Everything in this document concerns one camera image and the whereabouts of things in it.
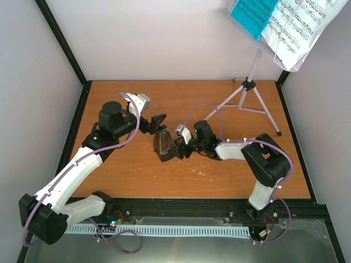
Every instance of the blue booklet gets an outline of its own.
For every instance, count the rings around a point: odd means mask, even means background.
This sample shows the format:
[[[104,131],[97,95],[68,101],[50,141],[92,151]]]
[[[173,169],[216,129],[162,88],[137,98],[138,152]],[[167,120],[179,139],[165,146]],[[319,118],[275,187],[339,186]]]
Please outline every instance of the blue booklet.
[[[278,0],[237,0],[230,15],[256,40],[260,40],[261,32],[267,26],[277,2]]]

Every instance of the white wall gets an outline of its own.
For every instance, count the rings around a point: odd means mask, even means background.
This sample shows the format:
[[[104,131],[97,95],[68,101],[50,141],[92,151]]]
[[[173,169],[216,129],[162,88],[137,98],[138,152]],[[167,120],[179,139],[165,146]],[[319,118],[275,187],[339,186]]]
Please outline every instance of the white wall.
[[[351,262],[351,3],[283,86],[313,188]]]
[[[257,51],[222,14],[229,0],[47,2],[88,79],[231,79]],[[256,78],[281,71],[263,55]]]
[[[34,1],[0,0],[0,261],[21,249],[18,201],[54,176],[81,85]]]

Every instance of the wooden tabletop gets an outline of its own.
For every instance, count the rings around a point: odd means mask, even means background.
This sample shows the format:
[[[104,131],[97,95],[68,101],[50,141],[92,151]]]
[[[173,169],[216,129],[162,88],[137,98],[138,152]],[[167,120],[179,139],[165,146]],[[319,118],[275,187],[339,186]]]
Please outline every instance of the wooden tabletop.
[[[199,101],[220,104],[240,82],[232,81],[94,81],[90,90],[73,155],[90,133],[102,105],[111,100],[126,101],[118,92],[144,93],[150,99],[145,118],[167,114],[164,124],[170,131],[183,123],[192,105]],[[231,139],[253,138],[268,133],[293,159],[295,172],[282,185],[276,196],[283,198],[309,198],[297,152],[287,125],[285,114],[273,81],[257,81],[257,89],[282,131],[277,136],[267,115],[226,107],[223,136]],[[239,95],[233,103],[239,101]],[[261,109],[254,92],[248,92],[245,107]],[[188,127],[205,118],[213,109],[199,106],[191,115]],[[219,118],[214,115],[209,124],[218,135]],[[255,177],[248,164],[240,160],[214,161],[193,153],[189,159],[161,163],[152,148],[153,136],[138,133],[124,148],[115,150],[98,169],[80,185],[74,196],[84,197],[101,190],[113,197],[142,198],[247,198],[253,190]]]

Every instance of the black and white robotic arm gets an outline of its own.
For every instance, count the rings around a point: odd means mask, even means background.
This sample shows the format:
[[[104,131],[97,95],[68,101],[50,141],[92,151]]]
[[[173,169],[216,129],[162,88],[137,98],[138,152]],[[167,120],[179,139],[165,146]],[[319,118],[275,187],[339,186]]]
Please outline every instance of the black and white robotic arm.
[[[247,213],[254,219],[257,211],[263,210],[271,201],[274,191],[280,182],[288,175],[290,163],[281,151],[279,145],[267,134],[261,134],[254,140],[222,141],[214,135],[206,121],[194,124],[197,138],[194,138],[188,128],[180,124],[176,128],[178,138],[172,140],[171,134],[165,125],[155,134],[154,149],[162,162],[173,157],[189,158],[192,152],[198,152],[210,159],[246,160],[257,181],[248,199],[253,209]]]
[[[123,110],[121,104],[115,101],[105,103],[99,112],[99,122],[93,126],[92,132],[86,137],[82,147],[69,164],[34,196],[25,194],[19,201],[21,223],[24,227],[35,205],[44,198],[33,214],[28,231],[47,244],[55,243],[68,227],[89,217],[111,212],[112,198],[100,191],[78,202],[66,203],[84,179],[106,161],[114,148],[91,154],[79,164],[78,160],[98,149],[117,145],[120,137],[136,128],[136,111],[140,116],[139,130],[143,133],[154,134],[166,118],[166,115],[154,116],[149,123],[141,116],[141,112],[147,109],[150,99],[144,94],[127,95],[137,108],[134,108],[129,99],[126,99],[127,110]]]

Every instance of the stand pole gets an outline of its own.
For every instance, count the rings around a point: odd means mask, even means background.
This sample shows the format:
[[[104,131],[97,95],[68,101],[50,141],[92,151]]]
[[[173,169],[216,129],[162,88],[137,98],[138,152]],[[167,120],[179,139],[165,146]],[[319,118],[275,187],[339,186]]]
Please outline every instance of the stand pole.
[[[256,71],[257,65],[259,63],[259,60],[261,59],[262,56],[262,50],[258,49],[257,53],[256,53],[256,57],[253,61],[252,64],[252,68],[250,71],[250,74],[248,75],[247,79],[242,83],[242,85],[236,90],[234,91],[228,98],[226,98],[220,105],[218,105],[217,109],[220,109],[222,107],[226,107],[226,106],[231,106],[231,107],[237,107],[239,110],[245,110],[245,111],[251,111],[251,112],[256,112],[256,113],[265,113],[267,114],[269,120],[271,121],[272,125],[274,126],[274,129],[276,130],[277,135],[281,135],[281,131],[279,130],[278,126],[276,125],[272,115],[270,114],[267,106],[265,105],[262,97],[260,96],[258,90],[256,89],[256,84],[252,81],[253,75]],[[248,84],[254,84],[252,85],[250,88],[247,88],[245,86],[245,83]],[[259,102],[261,103],[264,111],[258,111],[258,110],[253,110],[250,108],[243,108],[242,105],[244,104],[245,98],[246,98],[246,94],[247,92],[253,89],[254,93],[256,94]],[[239,101],[239,104],[237,105],[227,105],[228,101],[230,101],[236,94],[238,94],[240,91],[242,90],[242,94],[241,94],[241,98]],[[216,113],[216,110],[213,110],[204,120],[207,121],[209,118],[211,118],[214,114]]]

